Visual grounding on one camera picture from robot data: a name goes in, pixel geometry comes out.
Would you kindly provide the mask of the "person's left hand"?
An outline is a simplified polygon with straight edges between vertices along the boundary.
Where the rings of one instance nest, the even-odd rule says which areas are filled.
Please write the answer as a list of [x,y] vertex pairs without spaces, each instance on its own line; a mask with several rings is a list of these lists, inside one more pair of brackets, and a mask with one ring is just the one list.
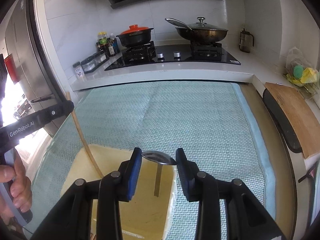
[[13,197],[13,204],[21,213],[26,213],[32,206],[31,181],[26,176],[25,166],[14,149],[14,166],[1,165],[1,183],[7,183],[14,180],[10,186],[10,194]]

